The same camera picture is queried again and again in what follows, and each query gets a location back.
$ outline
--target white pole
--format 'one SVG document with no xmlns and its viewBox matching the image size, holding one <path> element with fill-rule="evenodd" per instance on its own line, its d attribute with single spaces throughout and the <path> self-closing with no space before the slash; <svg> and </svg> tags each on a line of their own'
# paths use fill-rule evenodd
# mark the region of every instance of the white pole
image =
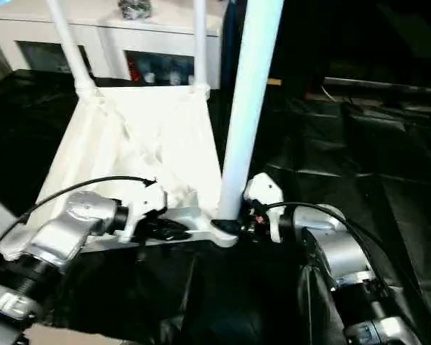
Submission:
<svg viewBox="0 0 431 345">
<path fill-rule="evenodd" d="M 193 0 L 195 25 L 195 85 L 208 87 L 206 73 L 206 0 Z"/>
<path fill-rule="evenodd" d="M 248 0 L 223 163 L 218 219 L 238 217 L 283 3 L 284 0 Z"/>
<path fill-rule="evenodd" d="M 75 79 L 75 89 L 77 92 L 95 90 L 96 86 L 88 74 L 88 70 L 86 69 L 80 50 L 70 32 L 69 25 L 64 17 L 59 1 L 47 0 L 47 3 L 55 22 L 56 30 L 60 36 L 62 49 L 69 63 L 73 78 Z"/>
</svg>

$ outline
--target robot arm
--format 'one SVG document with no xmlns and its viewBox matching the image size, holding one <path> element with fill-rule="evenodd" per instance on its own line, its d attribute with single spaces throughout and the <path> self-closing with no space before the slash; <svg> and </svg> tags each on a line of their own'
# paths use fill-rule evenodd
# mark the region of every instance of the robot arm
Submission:
<svg viewBox="0 0 431 345">
<path fill-rule="evenodd" d="M 120 243 L 129 222 L 136 224 L 147 212 L 165 209 L 165 198 L 146 205 L 144 213 L 131 217 L 129 208 L 118 200 L 92 192 L 74 193 L 63 212 L 31 239 L 23 244 L 8 243 L 21 249 L 13 253 L 12 261 L 5 261 L 0 275 L 0 345 L 25 344 L 21 331 L 42 315 L 46 299 L 88 239 L 91 244 L 100 243 L 101 250 L 114 248 L 112 244 Z"/>
<path fill-rule="evenodd" d="M 259 174 L 248 183 L 244 198 L 254 209 L 256 204 L 262 208 L 251 229 L 264 231 L 267 226 L 271 240 L 282 242 L 281 224 L 283 229 L 295 233 L 295 241 L 305 244 L 307 258 L 319 267 L 333 297 L 349 344 L 421 345 L 412 329 L 397 315 L 394 301 L 383 290 L 368 257 L 338 219 L 311 207 L 298 206 L 291 220 L 284 215 L 284 206 L 276 213 L 262 207 L 282 202 L 281 190 L 266 174 Z M 320 206 L 345 218 L 337 208 Z"/>
</svg>

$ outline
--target white cylindrical pole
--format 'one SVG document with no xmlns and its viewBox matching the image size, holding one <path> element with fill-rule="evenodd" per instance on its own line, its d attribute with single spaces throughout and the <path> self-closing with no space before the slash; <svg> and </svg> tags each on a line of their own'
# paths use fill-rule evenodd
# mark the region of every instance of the white cylindrical pole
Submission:
<svg viewBox="0 0 431 345">
<path fill-rule="evenodd" d="M 88 74 L 78 45 L 73 39 L 67 20 L 64 17 L 58 0 L 47 0 L 56 30 L 59 33 L 62 49 L 75 79 L 77 91 L 94 90 L 95 85 Z"/>
<path fill-rule="evenodd" d="M 195 85 L 207 86 L 206 72 L 206 0 L 193 0 L 195 25 Z"/>
<path fill-rule="evenodd" d="M 223 163 L 219 219 L 236 219 L 241 206 L 283 3 L 248 0 Z"/>
</svg>

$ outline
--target white cabinet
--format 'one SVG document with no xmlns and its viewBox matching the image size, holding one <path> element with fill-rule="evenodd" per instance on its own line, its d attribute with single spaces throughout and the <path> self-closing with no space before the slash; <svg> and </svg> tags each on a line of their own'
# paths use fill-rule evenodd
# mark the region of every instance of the white cabinet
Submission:
<svg viewBox="0 0 431 345">
<path fill-rule="evenodd" d="M 163 57 L 162 70 L 173 69 L 169 65 L 174 65 L 184 73 L 191 72 L 195 51 L 193 0 L 152 0 L 152 16 L 136 21 L 122 18 L 116 0 L 61 0 L 61 4 L 94 76 L 131 79 L 131 72 L 141 75 L 140 67 L 149 62 L 140 60 L 150 56 L 157 56 L 153 60 Z M 207 4 L 208 82 L 211 88 L 219 88 L 228 0 L 207 0 Z M 23 51 L 23 47 L 32 50 L 30 42 L 39 42 L 42 47 L 60 43 L 45 0 L 13 0 L 1 6 L 0 47 L 13 70 L 35 68 Z M 184 57 L 188 59 L 183 68 Z"/>
</svg>

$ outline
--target black fabric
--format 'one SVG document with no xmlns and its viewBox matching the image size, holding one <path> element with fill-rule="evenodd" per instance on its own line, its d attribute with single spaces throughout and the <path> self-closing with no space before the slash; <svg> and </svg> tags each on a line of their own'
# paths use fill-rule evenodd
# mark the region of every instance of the black fabric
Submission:
<svg viewBox="0 0 431 345">
<path fill-rule="evenodd" d="M 76 105 L 72 82 L 16 73 L 0 84 L 0 201 L 15 213 L 31 206 L 45 178 Z M 431 310 L 431 116 L 303 103 L 280 90 L 267 89 L 250 174 L 266 172 L 285 200 L 329 203 L 378 236 Z M 212 92 L 208 102 L 220 158 L 230 100 Z M 404 312 L 431 339 L 421 298 L 368 245 Z M 338 320 L 324 318 L 334 314 L 317 273 L 299 279 L 303 264 L 296 246 L 271 243 L 84 254 L 47 323 L 143 344 L 308 344 L 310 319 L 297 289 L 310 282 L 311 299 L 322 296 L 313 303 L 314 339 L 340 341 Z"/>
</svg>

